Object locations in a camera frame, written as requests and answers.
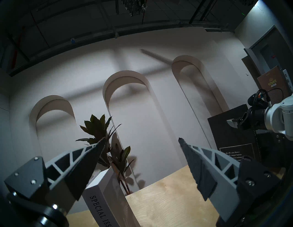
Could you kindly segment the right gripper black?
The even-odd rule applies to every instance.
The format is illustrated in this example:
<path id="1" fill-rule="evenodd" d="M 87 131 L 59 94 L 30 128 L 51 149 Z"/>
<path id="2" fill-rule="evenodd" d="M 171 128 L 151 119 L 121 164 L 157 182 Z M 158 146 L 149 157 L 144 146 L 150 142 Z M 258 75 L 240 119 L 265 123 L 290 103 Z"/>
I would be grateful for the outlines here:
<path id="1" fill-rule="evenodd" d="M 229 126 L 242 130 L 266 130 L 265 126 L 265 111 L 266 109 L 250 108 L 241 118 L 234 118 L 227 120 Z"/>

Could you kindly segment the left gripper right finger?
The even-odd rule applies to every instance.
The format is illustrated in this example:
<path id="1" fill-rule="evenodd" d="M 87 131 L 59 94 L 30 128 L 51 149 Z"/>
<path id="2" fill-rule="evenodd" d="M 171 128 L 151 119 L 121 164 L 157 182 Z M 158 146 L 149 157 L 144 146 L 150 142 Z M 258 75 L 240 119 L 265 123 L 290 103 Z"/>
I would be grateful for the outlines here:
<path id="1" fill-rule="evenodd" d="M 248 223 L 253 211 L 267 205 L 281 180 L 250 156 L 240 161 L 179 138 L 197 189 L 219 214 L 217 223 Z"/>

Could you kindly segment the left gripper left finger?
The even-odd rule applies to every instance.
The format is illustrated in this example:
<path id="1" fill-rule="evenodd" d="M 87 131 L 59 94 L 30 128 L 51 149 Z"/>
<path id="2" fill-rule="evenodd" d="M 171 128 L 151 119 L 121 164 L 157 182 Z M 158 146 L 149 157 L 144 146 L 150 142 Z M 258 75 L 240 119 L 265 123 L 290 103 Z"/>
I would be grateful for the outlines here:
<path id="1" fill-rule="evenodd" d="M 107 143 L 98 143 L 63 152 L 47 163 L 36 156 L 8 176 L 4 183 L 9 192 L 34 203 L 73 206 L 86 188 Z"/>

